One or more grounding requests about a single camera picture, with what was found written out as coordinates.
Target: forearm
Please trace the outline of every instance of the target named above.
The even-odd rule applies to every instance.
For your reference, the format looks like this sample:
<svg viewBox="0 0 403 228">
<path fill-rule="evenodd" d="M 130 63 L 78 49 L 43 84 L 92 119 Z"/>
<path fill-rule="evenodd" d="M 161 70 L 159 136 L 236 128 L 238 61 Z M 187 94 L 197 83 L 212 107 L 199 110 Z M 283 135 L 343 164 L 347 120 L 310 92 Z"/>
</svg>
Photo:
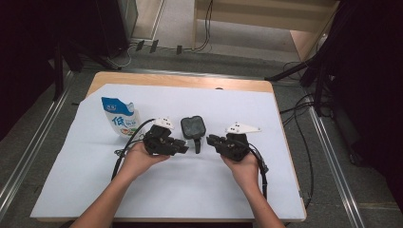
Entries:
<svg viewBox="0 0 403 228">
<path fill-rule="evenodd" d="M 130 183 L 124 177 L 116 176 L 71 227 L 109 227 Z"/>
<path fill-rule="evenodd" d="M 242 188 L 242 191 L 249 201 L 259 228 L 284 227 L 283 223 L 278 219 L 272 207 L 260 192 L 258 186 L 245 187 Z"/>
</svg>

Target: gray carpet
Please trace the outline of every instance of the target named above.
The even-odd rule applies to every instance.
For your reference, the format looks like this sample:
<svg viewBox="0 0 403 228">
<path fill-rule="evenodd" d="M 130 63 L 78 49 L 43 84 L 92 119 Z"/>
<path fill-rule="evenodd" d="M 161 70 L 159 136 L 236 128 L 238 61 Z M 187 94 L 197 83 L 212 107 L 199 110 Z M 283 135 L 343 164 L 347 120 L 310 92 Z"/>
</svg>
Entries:
<svg viewBox="0 0 403 228">
<path fill-rule="evenodd" d="M 230 77 L 236 78 L 262 80 L 264 76 L 281 72 L 283 66 L 283 63 L 274 61 L 214 54 L 184 53 L 177 56 L 174 50 L 169 49 L 158 49 L 156 53 L 149 54 L 148 48 L 145 47 L 139 52 L 133 51 L 132 63 L 124 67 L 123 71 L 144 68 L 224 74 L 232 75 Z M 121 64 L 123 64 L 126 59 L 118 58 L 115 61 L 121 61 Z M 29 218 L 29 214 L 40 195 L 48 172 L 63 146 L 69 126 L 74 119 L 77 105 L 72 103 L 80 103 L 85 98 L 94 74 L 101 70 L 103 69 L 97 64 L 85 60 L 83 71 L 76 73 L 73 87 L 67 96 L 67 100 L 50 129 L 10 209 L 0 222 L 0 227 L 60 227 L 63 224 L 61 222 L 39 222 Z M 291 79 L 285 80 L 284 83 L 274 84 L 274 90 L 280 110 L 294 106 L 296 101 L 303 96 L 301 88 Z M 7 181 L 27 147 L 36 126 L 45 116 L 50 105 L 52 92 L 53 87 L 50 87 L 11 130 L 8 136 L 0 142 L 0 155 L 2 156 L 0 161 L 2 167 L 0 186 L 3 186 Z M 307 138 L 312 155 L 315 172 L 315 192 L 307 209 L 308 218 L 306 221 L 292 223 L 288 227 L 351 227 L 309 113 L 307 112 L 298 117 L 298 120 Z M 402 215 L 393 204 L 393 198 L 383 178 L 371 168 L 351 165 L 335 123 L 331 119 L 325 119 L 324 121 L 336 149 L 337 157 L 359 203 L 361 214 L 367 227 L 403 227 Z M 303 192 L 309 192 L 309 163 L 295 122 L 289 123 L 284 129 L 300 188 Z"/>
</svg>

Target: wooden table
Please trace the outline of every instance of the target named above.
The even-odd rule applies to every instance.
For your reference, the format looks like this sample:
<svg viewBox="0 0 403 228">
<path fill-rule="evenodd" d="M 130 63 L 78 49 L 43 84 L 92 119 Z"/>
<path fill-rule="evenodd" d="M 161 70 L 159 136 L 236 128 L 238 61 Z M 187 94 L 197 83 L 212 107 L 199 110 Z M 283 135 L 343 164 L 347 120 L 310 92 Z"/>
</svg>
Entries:
<svg viewBox="0 0 403 228">
<path fill-rule="evenodd" d="M 266 175 L 268 201 L 283 221 L 305 220 L 306 212 L 269 82 L 117 72 L 95 75 L 32 210 L 32 218 L 75 219 L 110 182 L 117 159 L 113 151 L 124 146 L 125 140 L 113 132 L 103 113 L 101 97 L 105 95 L 133 100 L 143 121 L 162 113 L 170 114 L 176 125 L 171 136 L 177 139 L 182 134 L 180 119 L 191 115 L 204 118 L 207 134 L 224 135 L 224 128 L 234 120 L 262 127 L 262 132 L 248 135 L 248 140 L 260 148 L 271 170 Z M 187 99 L 199 105 L 187 104 Z M 115 221 L 253 220 L 231 171 L 214 147 L 207 144 L 201 145 L 200 154 L 190 148 L 185 155 L 175 155 L 151 167 L 129 187 L 115 216 Z"/>
<path fill-rule="evenodd" d="M 320 37 L 332 25 L 338 7 L 335 0 L 214 0 L 212 21 L 289 29 L 301 61 L 305 61 Z M 205 20 L 210 0 L 196 0 L 193 48 L 197 20 Z"/>
</svg>

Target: white tabletop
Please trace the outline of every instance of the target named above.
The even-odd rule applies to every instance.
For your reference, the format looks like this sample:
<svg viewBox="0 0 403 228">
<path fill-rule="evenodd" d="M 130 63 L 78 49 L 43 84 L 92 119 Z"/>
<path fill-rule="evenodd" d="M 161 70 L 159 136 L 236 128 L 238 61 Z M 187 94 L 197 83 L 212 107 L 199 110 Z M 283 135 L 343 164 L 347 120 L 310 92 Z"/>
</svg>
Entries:
<svg viewBox="0 0 403 228">
<path fill-rule="evenodd" d="M 152 85 L 104 85 L 80 103 L 62 151 L 53 165 L 31 217 L 40 220 L 78 218 L 109 184 L 113 153 L 125 146 L 111 128 L 101 97 L 133 102 L 143 121 L 169 117 L 181 138 L 182 118 L 202 116 L 206 135 L 224 136 L 239 122 L 261 128 L 247 135 L 270 171 L 268 201 L 282 220 L 306 218 L 299 187 L 273 93 Z M 189 149 L 151 167 L 129 187 L 117 220 L 238 221 L 253 214 L 230 170 L 214 147 Z"/>
</svg>

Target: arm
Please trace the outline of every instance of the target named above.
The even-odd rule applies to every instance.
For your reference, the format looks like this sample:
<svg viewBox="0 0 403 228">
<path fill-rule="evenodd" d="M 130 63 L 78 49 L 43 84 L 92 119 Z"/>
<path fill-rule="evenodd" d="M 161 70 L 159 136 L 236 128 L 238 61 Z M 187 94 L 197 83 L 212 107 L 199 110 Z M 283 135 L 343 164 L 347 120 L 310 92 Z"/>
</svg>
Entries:
<svg viewBox="0 0 403 228">
<path fill-rule="evenodd" d="M 284 227 L 277 215 L 264 198 L 258 184 L 258 162 L 249 153 L 242 161 L 232 161 L 221 156 L 225 164 L 231 169 L 235 181 L 245 194 L 252 208 L 252 212 L 260 228 Z"/>
<path fill-rule="evenodd" d="M 130 183 L 153 164 L 169 156 L 150 156 L 142 142 L 136 143 L 125 156 L 121 170 L 104 192 L 70 227 L 109 227 Z"/>
</svg>

